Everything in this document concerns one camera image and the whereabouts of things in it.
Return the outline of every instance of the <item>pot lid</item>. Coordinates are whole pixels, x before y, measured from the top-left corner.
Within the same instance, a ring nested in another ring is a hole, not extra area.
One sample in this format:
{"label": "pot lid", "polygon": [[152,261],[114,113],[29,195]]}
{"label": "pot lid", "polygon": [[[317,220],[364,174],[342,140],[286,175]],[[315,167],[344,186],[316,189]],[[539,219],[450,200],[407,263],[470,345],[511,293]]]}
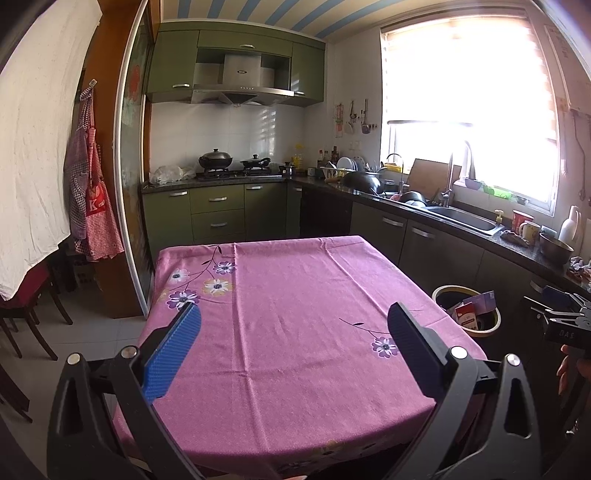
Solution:
{"label": "pot lid", "polygon": [[217,148],[213,149],[213,152],[208,152],[205,153],[203,155],[201,155],[202,158],[208,158],[210,160],[220,160],[222,158],[226,158],[226,159],[230,159],[232,158],[230,156],[230,154],[226,153],[226,152],[220,152],[217,150]]}

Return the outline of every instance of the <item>red mug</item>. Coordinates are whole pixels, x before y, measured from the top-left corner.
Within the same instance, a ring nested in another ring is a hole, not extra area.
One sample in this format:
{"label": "red mug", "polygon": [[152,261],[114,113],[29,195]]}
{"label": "red mug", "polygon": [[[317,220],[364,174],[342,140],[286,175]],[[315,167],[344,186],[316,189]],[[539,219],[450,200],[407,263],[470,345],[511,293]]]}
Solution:
{"label": "red mug", "polygon": [[526,221],[533,222],[534,218],[527,213],[519,212],[518,210],[513,210],[513,223],[511,224],[511,230],[515,233],[519,234],[519,227],[522,223]]}

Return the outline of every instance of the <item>pink tablecloth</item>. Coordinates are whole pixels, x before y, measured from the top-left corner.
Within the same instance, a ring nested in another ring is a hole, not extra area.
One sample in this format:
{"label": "pink tablecloth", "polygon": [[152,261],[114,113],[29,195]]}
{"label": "pink tablecloth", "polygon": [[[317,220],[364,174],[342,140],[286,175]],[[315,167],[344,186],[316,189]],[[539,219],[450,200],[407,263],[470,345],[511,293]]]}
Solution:
{"label": "pink tablecloth", "polygon": [[[154,293],[140,342],[184,301],[203,318],[154,405],[195,464],[222,472],[274,479],[409,442],[433,401],[389,337],[396,301],[448,346],[485,358],[358,236],[169,248]],[[119,408],[115,424],[137,454]]]}

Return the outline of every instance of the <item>striped ceiling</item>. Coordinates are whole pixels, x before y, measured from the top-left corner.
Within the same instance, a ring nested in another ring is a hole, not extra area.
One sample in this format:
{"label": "striped ceiling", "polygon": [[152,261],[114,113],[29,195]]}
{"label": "striped ceiling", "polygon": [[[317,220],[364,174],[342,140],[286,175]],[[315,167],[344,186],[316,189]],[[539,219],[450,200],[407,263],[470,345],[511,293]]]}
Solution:
{"label": "striped ceiling", "polygon": [[339,41],[404,11],[445,0],[162,0],[163,19],[240,20]]}

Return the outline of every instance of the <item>plastic bag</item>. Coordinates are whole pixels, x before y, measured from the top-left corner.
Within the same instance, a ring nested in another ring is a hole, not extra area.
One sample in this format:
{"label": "plastic bag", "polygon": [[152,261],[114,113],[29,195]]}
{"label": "plastic bag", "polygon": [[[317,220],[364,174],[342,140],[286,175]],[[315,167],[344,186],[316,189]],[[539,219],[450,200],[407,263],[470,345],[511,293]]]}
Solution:
{"label": "plastic bag", "polygon": [[177,165],[164,165],[156,169],[150,175],[152,185],[162,185],[164,183],[173,183],[180,180],[192,179],[195,176],[195,167],[181,168]]}

